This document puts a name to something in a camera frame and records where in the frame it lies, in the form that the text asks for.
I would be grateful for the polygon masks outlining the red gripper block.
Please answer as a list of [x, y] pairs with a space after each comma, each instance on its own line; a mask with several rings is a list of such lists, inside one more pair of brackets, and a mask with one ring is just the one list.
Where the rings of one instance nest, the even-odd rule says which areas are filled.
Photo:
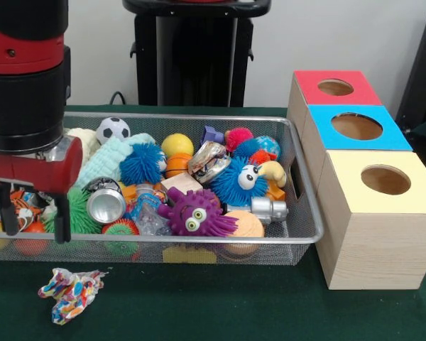
[[27, 186], [53, 194], [57, 208], [54, 221], [55, 241], [71, 240], [70, 202], [67, 192], [75, 184], [82, 165], [82, 142], [65, 135], [54, 147], [22, 156], [0, 154], [0, 218], [5, 233], [19, 231], [18, 218], [11, 201], [11, 184]]

